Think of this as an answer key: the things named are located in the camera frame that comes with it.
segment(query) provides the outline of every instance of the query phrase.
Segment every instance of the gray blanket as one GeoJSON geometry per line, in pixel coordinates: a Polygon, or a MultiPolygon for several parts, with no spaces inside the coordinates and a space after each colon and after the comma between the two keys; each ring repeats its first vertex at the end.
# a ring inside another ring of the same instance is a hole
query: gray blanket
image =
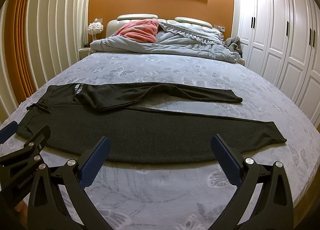
{"type": "Polygon", "coordinates": [[[240,41],[240,38],[238,36],[234,37],[234,38],[226,39],[225,45],[228,47],[228,49],[231,52],[238,52],[239,54],[242,53],[241,41],[240,41]]]}
{"type": "Polygon", "coordinates": [[[122,36],[110,36],[93,41],[90,44],[91,53],[136,52],[183,55],[231,63],[239,61],[239,54],[225,47],[218,30],[162,22],[160,26],[163,31],[157,34],[155,44],[138,43],[122,36]]]}

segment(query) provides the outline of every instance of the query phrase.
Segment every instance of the curtain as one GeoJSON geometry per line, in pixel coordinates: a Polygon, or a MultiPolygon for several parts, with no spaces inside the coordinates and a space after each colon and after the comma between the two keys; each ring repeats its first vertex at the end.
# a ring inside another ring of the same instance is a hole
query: curtain
{"type": "Polygon", "coordinates": [[[4,24],[5,58],[18,103],[35,92],[25,48],[27,3],[28,0],[9,0],[4,24]]]}

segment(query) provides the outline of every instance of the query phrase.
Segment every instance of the gray mattress cover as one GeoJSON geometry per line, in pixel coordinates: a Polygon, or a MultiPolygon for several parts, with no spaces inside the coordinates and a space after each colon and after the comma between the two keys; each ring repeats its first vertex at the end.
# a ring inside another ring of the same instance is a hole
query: gray mattress cover
{"type": "MultiPolygon", "coordinates": [[[[319,165],[320,134],[291,100],[240,64],[177,55],[94,53],[42,86],[20,104],[1,128],[13,120],[20,122],[26,107],[37,102],[48,85],[152,81],[232,89],[244,100],[238,105],[203,103],[163,94],[146,99],[140,106],[274,121],[288,139],[286,144],[270,145],[244,156],[269,165],[281,161],[294,205],[297,204],[319,165]]],[[[0,146],[0,156],[20,149],[23,143],[22,138],[11,137],[0,146]]],[[[74,157],[48,148],[41,154],[49,166],[63,165],[74,157]]],[[[249,218],[260,187],[256,188],[242,221],[249,218]]],[[[215,161],[170,166],[105,163],[92,186],[85,190],[114,229],[205,230],[223,211],[236,187],[230,185],[215,161]]],[[[72,217],[79,221],[63,187],[62,193],[72,217]]]]}

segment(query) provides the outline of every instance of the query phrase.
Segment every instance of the cabinet door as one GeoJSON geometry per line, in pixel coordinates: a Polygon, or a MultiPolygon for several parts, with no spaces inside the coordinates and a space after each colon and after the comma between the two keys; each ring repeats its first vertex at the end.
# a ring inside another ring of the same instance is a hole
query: cabinet door
{"type": "Polygon", "coordinates": [[[241,0],[241,16],[239,38],[241,41],[242,58],[247,61],[251,44],[254,16],[254,0],[241,0]]]}
{"type": "Polygon", "coordinates": [[[289,0],[270,0],[270,29],[260,75],[277,86],[288,47],[289,0]]]}
{"type": "Polygon", "coordinates": [[[316,125],[320,115],[320,9],[314,0],[310,1],[313,21],[311,57],[296,105],[316,125]]]}
{"type": "Polygon", "coordinates": [[[255,0],[254,12],[252,42],[246,67],[260,74],[268,42],[270,0],[255,0]]]}
{"type": "Polygon", "coordinates": [[[296,102],[309,65],[313,31],[310,0],[289,0],[289,2],[288,50],[277,87],[296,102]]]}

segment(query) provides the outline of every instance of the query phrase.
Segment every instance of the blanket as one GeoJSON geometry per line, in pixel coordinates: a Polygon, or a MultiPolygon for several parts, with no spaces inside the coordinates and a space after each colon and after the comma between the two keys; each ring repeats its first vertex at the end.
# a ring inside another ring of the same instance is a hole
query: blanket
{"type": "Polygon", "coordinates": [[[231,52],[215,29],[159,22],[163,29],[155,43],[138,43],[123,36],[111,36],[90,44],[91,52],[136,52],[200,57],[237,63],[239,53],[231,52]]]}
{"type": "Polygon", "coordinates": [[[234,38],[228,38],[225,41],[225,45],[228,47],[228,49],[231,52],[239,52],[242,53],[242,49],[241,49],[241,41],[240,38],[234,37],[234,38]]]}
{"type": "Polygon", "coordinates": [[[123,25],[114,36],[123,36],[139,43],[156,43],[159,22],[156,19],[145,19],[123,25]]]}

